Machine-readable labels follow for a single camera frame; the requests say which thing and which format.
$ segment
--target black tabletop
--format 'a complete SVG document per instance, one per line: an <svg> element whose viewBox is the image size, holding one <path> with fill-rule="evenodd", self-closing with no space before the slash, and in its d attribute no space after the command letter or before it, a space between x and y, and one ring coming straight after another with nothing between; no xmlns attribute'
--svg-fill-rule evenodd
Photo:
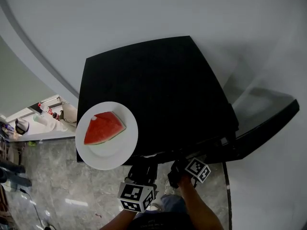
<svg viewBox="0 0 307 230"><path fill-rule="evenodd" d="M132 156L188 149L225 135L228 101L190 36L129 45L86 60L78 121L92 106L113 101L136 118Z"/></svg>

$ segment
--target person's arm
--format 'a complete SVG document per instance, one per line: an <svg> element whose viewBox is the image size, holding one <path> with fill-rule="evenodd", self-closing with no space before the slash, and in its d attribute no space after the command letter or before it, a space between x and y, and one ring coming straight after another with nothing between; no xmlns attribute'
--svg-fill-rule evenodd
<svg viewBox="0 0 307 230"><path fill-rule="evenodd" d="M132 222L136 212L123 210L113 220L102 227L100 230L125 230Z"/></svg>
<svg viewBox="0 0 307 230"><path fill-rule="evenodd" d="M182 176L178 186L196 230L223 230L218 217L202 201L188 175Z"/></svg>

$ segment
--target marble floor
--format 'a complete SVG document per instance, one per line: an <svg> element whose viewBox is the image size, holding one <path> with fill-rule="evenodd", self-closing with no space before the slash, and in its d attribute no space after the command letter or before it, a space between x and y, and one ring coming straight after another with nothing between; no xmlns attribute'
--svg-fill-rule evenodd
<svg viewBox="0 0 307 230"><path fill-rule="evenodd" d="M41 219L46 219L56 230L98 230L116 216L120 207L117 193L120 182L130 167L120 166L100 171L76 162L74 139L42 141L36 147L26 147L22 154L26 168L24 177L32 181L26 188L36 204ZM156 180L159 197L172 162L158 166ZM222 164L211 164L212 173L197 191L206 204L228 229L228 203ZM7 192L9 209L20 230L38 230L35 209L28 195Z"/></svg>

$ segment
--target person's hand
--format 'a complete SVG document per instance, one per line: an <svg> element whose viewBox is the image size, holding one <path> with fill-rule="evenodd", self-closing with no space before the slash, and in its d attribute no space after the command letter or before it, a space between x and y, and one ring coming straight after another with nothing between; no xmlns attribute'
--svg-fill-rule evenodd
<svg viewBox="0 0 307 230"><path fill-rule="evenodd" d="M178 182L178 186L180 188L182 188L182 187L186 187L186 186L189 186L189 185L192 185L191 178L189 177L189 174L184 173L182 175L180 181Z"/></svg>

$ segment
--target watermelon slice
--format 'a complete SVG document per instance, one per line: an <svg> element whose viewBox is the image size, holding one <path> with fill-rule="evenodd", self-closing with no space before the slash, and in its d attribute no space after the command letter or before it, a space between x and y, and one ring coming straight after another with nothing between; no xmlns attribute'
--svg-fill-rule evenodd
<svg viewBox="0 0 307 230"><path fill-rule="evenodd" d="M87 128L84 144L97 145L106 142L125 129L125 125L113 112L96 114Z"/></svg>

